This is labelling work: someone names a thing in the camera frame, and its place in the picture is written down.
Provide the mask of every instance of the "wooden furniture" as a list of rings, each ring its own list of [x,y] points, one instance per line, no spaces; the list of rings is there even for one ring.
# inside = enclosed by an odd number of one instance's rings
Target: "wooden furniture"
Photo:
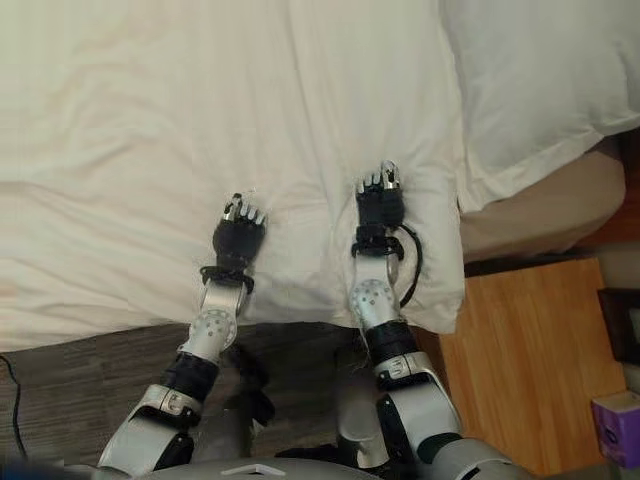
[[[640,289],[605,288],[598,296],[613,358],[640,367]]]
[[[467,436],[538,475],[603,463],[590,400],[625,390],[598,304],[596,259],[467,280],[440,337]]]
[[[618,136],[625,169],[626,195],[620,209],[599,230],[578,246],[640,241],[640,129]]]

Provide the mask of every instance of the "mattress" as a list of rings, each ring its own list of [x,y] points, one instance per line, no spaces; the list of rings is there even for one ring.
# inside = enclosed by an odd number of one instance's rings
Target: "mattress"
[[[511,198],[460,219],[465,262],[564,252],[618,210],[625,176],[614,138]]]
[[[350,326],[353,186],[385,159],[425,245],[406,316],[453,331],[464,152],[437,2],[4,0],[0,26],[0,351],[189,322],[234,192],[269,215],[242,322]]]

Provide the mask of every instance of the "black cable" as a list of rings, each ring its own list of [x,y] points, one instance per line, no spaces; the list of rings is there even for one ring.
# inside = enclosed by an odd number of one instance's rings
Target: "black cable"
[[[24,443],[22,443],[22,436],[20,435],[20,424],[18,423],[18,412],[20,409],[20,394],[22,391],[22,387],[20,385],[20,382],[18,382],[18,379],[16,378],[11,362],[4,355],[0,355],[0,360],[2,360],[7,365],[9,376],[11,377],[11,380],[13,380],[13,383],[16,384],[16,396],[15,400],[13,401],[13,435],[15,437],[16,444],[18,445],[18,450],[20,450],[20,455],[22,455],[23,460],[27,460],[27,451],[24,448]]]
[[[420,278],[420,272],[422,271],[422,242],[420,242],[420,237],[418,234],[414,232],[411,228],[407,227],[404,223],[400,224],[399,227],[403,229],[407,234],[412,238],[413,242],[416,244],[416,271],[413,274],[413,281],[409,286],[409,289],[400,300],[400,306],[404,307],[411,297],[413,297],[414,292],[416,291],[416,287],[418,286],[418,279]]]

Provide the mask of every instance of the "hardwood floor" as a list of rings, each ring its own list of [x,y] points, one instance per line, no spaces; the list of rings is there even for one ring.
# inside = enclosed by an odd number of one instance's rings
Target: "hardwood floor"
[[[596,259],[467,280],[457,332],[440,337],[466,435],[538,475],[604,461],[589,402],[625,383],[602,287]]]
[[[171,363],[185,335],[185,325],[169,325],[9,355],[23,385],[20,425],[32,458],[95,465],[144,390]],[[239,341],[271,376],[265,392],[276,406],[276,418],[258,436],[254,455],[335,440],[333,353],[349,345],[353,335],[354,330],[326,324],[240,329]],[[221,404],[238,382],[233,368],[222,367],[208,407]],[[13,384],[1,368],[0,451],[5,454],[16,452],[13,395]]]

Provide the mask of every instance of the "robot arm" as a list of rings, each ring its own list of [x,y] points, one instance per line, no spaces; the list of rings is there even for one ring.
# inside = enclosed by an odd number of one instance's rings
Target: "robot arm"
[[[147,389],[107,444],[98,466],[110,478],[189,463],[194,449],[189,429],[200,421],[220,354],[233,343],[236,319],[253,290],[246,271],[262,243],[264,223],[264,215],[239,194],[225,206],[213,235],[216,266],[200,271],[205,284],[200,312],[162,384]]]
[[[385,162],[367,175],[356,199],[350,307],[384,392],[377,409],[389,456],[420,478],[533,478],[486,443],[462,438],[456,409],[400,312],[393,286],[403,250],[391,236],[404,217],[397,167]]]

